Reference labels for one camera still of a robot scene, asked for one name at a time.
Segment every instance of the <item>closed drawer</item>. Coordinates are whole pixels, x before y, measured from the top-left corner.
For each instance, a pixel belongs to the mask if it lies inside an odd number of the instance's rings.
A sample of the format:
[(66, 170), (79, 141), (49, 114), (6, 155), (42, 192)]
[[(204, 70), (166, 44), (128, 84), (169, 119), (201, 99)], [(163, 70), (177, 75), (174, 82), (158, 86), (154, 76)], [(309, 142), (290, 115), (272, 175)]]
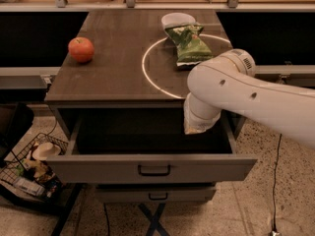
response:
[(182, 109), (99, 109), (78, 122), (65, 155), (47, 158), (68, 183), (242, 181), (256, 159), (233, 151), (224, 116), (209, 132), (183, 134)]
[(95, 196), (103, 203), (121, 202), (207, 202), (216, 192), (212, 185), (99, 186)]

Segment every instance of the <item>red apple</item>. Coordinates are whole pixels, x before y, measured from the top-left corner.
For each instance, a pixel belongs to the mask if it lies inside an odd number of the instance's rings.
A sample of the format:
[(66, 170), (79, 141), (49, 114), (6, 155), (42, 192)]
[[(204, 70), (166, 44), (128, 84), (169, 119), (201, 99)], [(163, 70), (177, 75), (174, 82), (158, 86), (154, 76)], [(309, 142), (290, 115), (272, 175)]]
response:
[(68, 44), (68, 50), (71, 57), (79, 63), (86, 63), (92, 60), (95, 54), (95, 47), (92, 42), (86, 38), (77, 36)]

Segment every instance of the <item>floor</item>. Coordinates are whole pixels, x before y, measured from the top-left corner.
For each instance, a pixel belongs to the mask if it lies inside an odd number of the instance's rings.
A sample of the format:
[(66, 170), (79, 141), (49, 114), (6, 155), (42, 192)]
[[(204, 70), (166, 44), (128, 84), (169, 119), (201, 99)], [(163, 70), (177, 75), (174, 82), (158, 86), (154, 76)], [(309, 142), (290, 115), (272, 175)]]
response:
[[(54, 117), (38, 114), (15, 149), (38, 132), (48, 133)], [(57, 126), (51, 136), (64, 140)], [(217, 184), (207, 203), (167, 203), (159, 220), (169, 235), (263, 236), (272, 228), (275, 161), (280, 134), (247, 120), (237, 140), (237, 152), (255, 154), (258, 161), (243, 182)], [(315, 152), (286, 137), (277, 170), (276, 223), (284, 236), (315, 235)], [(158, 204), (145, 204), (155, 213)], [(103, 204), (95, 188), (86, 185), (78, 196), (61, 235), (146, 235), (150, 222), (139, 204)], [(51, 235), (57, 217), (13, 206), (0, 196), (0, 236)]]

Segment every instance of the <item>black drawer handle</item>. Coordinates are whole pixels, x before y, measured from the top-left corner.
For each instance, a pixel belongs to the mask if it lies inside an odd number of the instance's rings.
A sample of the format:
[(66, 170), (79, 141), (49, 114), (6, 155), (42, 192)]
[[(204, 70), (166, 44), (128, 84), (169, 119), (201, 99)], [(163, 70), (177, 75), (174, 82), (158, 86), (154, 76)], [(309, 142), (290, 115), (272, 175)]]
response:
[(141, 165), (138, 165), (138, 174), (143, 176), (143, 177), (164, 177), (164, 176), (168, 176), (170, 174), (170, 165), (167, 165), (167, 168), (165, 172), (156, 172), (156, 173), (146, 173), (143, 172), (143, 167)]
[(149, 193), (149, 200), (151, 201), (165, 201), (168, 199), (168, 193), (165, 193), (165, 196), (164, 197), (153, 197), (153, 195), (151, 193)]

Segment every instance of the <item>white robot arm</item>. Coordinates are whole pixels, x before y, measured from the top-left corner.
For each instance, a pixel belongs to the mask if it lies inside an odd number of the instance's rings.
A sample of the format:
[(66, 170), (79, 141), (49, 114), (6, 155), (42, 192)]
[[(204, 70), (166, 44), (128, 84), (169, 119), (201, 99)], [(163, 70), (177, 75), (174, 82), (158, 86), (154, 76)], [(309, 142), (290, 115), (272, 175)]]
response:
[(202, 133), (225, 109), (315, 148), (315, 90), (253, 78), (255, 62), (233, 49), (200, 63), (188, 76), (185, 133)]

